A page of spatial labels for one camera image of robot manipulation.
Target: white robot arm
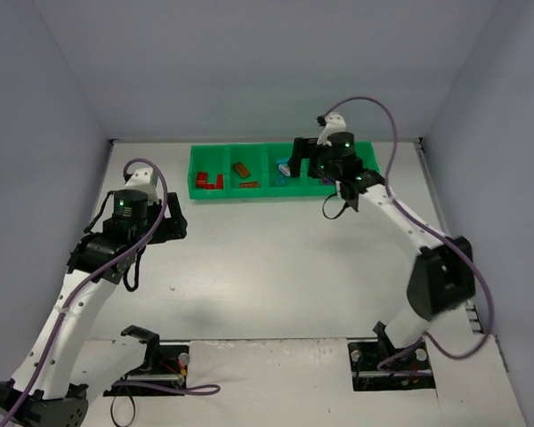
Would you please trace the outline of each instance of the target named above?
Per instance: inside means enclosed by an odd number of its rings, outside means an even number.
[[[298,176],[303,158],[309,158],[309,176],[324,178],[336,185],[336,194],[344,207],[360,209],[384,229],[414,263],[406,288],[406,300],[399,314],[385,326],[378,322],[374,331],[391,353],[414,343],[443,311],[455,309],[474,296],[474,279],[470,269],[440,240],[425,233],[394,205],[394,200],[419,222],[421,220],[391,191],[384,177],[364,167],[356,156],[354,135],[345,131],[346,123],[336,112],[327,114],[325,126],[317,140],[296,138],[289,159],[291,176]],[[469,258],[471,245],[462,237],[448,238]]]
[[[186,236],[188,224],[178,198],[167,193],[164,181],[163,202],[158,200],[154,169],[137,169],[126,175],[125,187],[108,193],[101,212],[85,228],[36,343],[12,379],[0,383],[0,412],[12,415],[14,422],[32,427],[78,427],[89,402],[122,375],[134,369],[148,371],[155,362],[159,337],[137,326],[126,328],[118,340],[108,342],[95,360],[78,358],[102,305],[121,280],[127,284],[126,274],[135,262],[138,265],[146,245]],[[103,222],[101,232],[92,232],[111,195],[113,214]],[[170,218],[164,218],[166,209]]]

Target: white floor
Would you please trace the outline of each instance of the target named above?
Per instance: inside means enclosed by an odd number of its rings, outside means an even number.
[[[375,144],[382,168],[391,147]],[[192,344],[189,383],[223,386],[212,398],[137,399],[135,425],[524,425],[494,343],[466,362],[432,350],[437,391],[352,391],[344,338],[372,336],[378,320],[392,318],[410,269],[363,213],[328,221],[320,199],[192,202],[190,144],[183,143],[117,144],[102,195],[122,187],[122,167],[133,157],[155,161],[178,192],[188,237],[149,247],[140,290],[120,286],[92,338],[136,324],[163,339],[208,340]],[[413,144],[401,144],[392,185],[437,224]],[[478,339],[462,309],[432,330],[457,352]],[[86,425],[112,425],[109,403],[98,399]]]

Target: green tray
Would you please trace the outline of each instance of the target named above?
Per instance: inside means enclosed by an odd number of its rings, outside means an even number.
[[[281,173],[277,166],[277,159],[290,157],[292,152],[291,142],[193,145],[188,171],[190,198],[213,200],[217,198],[304,197],[327,196],[335,192],[334,186],[324,185],[320,179],[307,176],[307,159],[303,160],[301,176],[287,178],[285,185],[278,186],[275,179]],[[371,142],[356,142],[356,154],[362,159],[365,167],[380,172]],[[238,162],[243,163],[251,173],[248,178],[242,179],[233,169],[233,165]],[[218,173],[222,173],[223,189],[199,189],[196,186],[198,172],[206,172],[209,183],[215,183]],[[245,181],[258,181],[259,187],[241,189],[239,184]]]

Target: gray wall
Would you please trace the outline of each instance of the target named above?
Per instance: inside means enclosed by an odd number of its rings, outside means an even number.
[[[425,135],[495,3],[36,0],[109,137],[237,139],[316,132],[355,93]],[[391,138],[378,108],[346,109]]]
[[[31,348],[93,209],[107,142],[34,4],[0,1],[0,380]]]
[[[534,1],[498,2],[425,149],[449,228],[473,241],[492,286],[495,332],[534,426]]]

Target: bolt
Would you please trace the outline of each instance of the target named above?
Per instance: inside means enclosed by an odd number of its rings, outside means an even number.
[[[180,360],[180,363],[182,363],[186,367],[190,363],[190,354],[180,353],[180,355],[178,356],[178,360]]]
[[[360,350],[354,350],[352,353],[350,353],[350,359],[354,363],[358,362],[362,359],[362,352]]]
[[[427,351],[425,351],[424,349],[417,349],[416,359],[420,362],[425,362],[427,360]]]

